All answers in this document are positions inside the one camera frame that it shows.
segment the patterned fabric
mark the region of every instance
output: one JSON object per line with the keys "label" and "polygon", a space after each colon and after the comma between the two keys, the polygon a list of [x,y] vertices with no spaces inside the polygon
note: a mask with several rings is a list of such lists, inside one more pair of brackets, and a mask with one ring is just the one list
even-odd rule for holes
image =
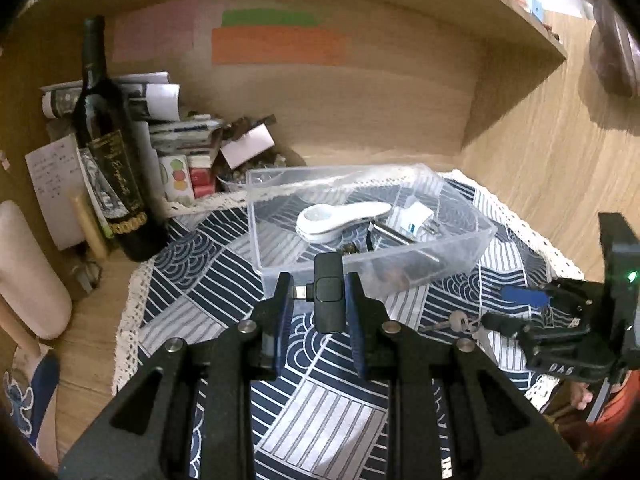
{"label": "patterned fabric", "polygon": [[[468,274],[379,298],[392,319],[409,327],[434,324],[448,319],[453,310],[470,317],[496,311],[531,318],[538,326],[565,326],[559,312],[542,316],[526,304],[505,301],[500,289],[505,285],[533,285],[548,281],[552,270],[544,258],[530,250],[501,221],[482,192],[449,180],[461,195],[482,211],[498,231],[477,267]],[[305,197],[313,202],[317,197]],[[362,197],[345,196],[344,201]],[[283,220],[292,214],[291,204],[270,218]],[[296,236],[279,227],[273,231],[273,251],[267,258],[278,263],[312,258],[321,250],[302,250]],[[201,222],[189,216],[171,221],[173,242],[156,259],[145,313],[140,326],[139,365],[170,336],[189,343],[218,336],[225,328],[248,316],[262,299],[262,283],[252,270],[248,253],[248,224],[242,208],[211,212]],[[359,237],[357,230],[346,234]],[[457,335],[450,330],[424,335],[452,343]],[[520,349],[496,333],[490,340],[500,368],[526,391],[536,375],[524,366]],[[440,386],[433,385],[443,477],[450,472],[447,408]],[[190,476],[197,478],[200,466],[200,427],[204,392],[198,393],[191,443]],[[255,467],[261,479],[382,480],[386,454],[386,387],[361,380],[353,367],[347,334],[320,335],[313,326],[313,314],[292,320],[287,365],[275,382],[252,386],[252,421]]]}

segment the lace trim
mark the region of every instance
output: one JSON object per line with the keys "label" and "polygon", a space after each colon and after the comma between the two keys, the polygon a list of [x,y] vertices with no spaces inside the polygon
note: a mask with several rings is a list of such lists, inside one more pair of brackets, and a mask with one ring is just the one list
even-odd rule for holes
{"label": "lace trim", "polygon": [[[406,174],[402,167],[397,167],[397,174],[390,175],[388,178],[372,178],[363,182],[362,180],[354,184],[362,186],[369,184],[370,186],[389,185],[397,182],[404,182]],[[558,251],[545,237],[534,231],[528,223],[521,220],[519,216],[505,206],[497,196],[489,192],[476,181],[464,175],[460,170],[453,170],[449,173],[439,173],[443,178],[457,180],[462,184],[467,184],[480,190],[492,205],[501,213],[504,224],[515,232],[518,237],[523,240],[532,250],[540,254],[548,262],[549,266],[556,275],[563,278],[573,278],[583,280],[582,271],[560,251]],[[295,189],[280,190],[277,195],[293,192]],[[204,197],[196,201],[192,207],[183,206],[180,203],[164,202],[164,211],[168,218],[183,214],[202,213],[217,209],[228,209],[233,207],[246,206],[247,198],[245,191],[237,191],[226,194],[216,194]],[[146,297],[148,295],[151,274],[153,272],[154,260],[148,260],[142,263],[132,274],[129,281],[129,297],[118,332],[116,334],[116,352],[115,352],[115,372],[111,392],[115,395],[118,390],[129,381],[138,369],[138,330],[145,311]],[[536,383],[526,391],[525,396],[537,408],[541,409],[549,400],[551,393],[558,384],[559,380],[555,377],[542,375],[538,377]]]}

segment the wooden stick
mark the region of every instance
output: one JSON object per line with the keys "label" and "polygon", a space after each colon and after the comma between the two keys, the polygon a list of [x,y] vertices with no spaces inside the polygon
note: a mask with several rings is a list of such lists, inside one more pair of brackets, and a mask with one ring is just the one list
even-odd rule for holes
{"label": "wooden stick", "polygon": [[0,327],[30,358],[40,357],[40,345],[16,319],[14,311],[2,296],[0,296]]}

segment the plastic container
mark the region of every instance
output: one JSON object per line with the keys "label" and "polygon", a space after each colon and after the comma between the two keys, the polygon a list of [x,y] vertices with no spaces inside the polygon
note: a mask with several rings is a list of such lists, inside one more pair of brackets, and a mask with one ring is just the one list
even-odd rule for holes
{"label": "plastic container", "polygon": [[[496,231],[453,186],[421,164],[252,170],[247,174],[247,193],[252,264],[262,277],[266,296],[273,294],[281,272],[291,273],[296,285],[312,282],[316,254],[354,242],[360,252],[344,255],[344,272],[358,272],[366,294],[383,298],[469,272]],[[374,233],[374,250],[364,252],[366,224],[345,229],[339,240],[327,244],[309,243],[296,233],[296,219],[310,205],[369,200],[392,204],[381,222],[416,243],[402,245]],[[434,233],[420,230],[415,237],[401,227],[402,213],[416,201],[434,211],[430,224],[436,226]]]}

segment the dark glass bottle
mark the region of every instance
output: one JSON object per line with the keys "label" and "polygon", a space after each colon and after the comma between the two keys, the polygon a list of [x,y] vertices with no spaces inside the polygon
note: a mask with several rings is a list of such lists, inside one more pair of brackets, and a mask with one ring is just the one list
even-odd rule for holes
{"label": "dark glass bottle", "polygon": [[109,227],[131,260],[149,259],[165,247],[167,233],[145,201],[124,99],[107,76],[102,16],[84,20],[82,93],[73,122],[82,163]]}

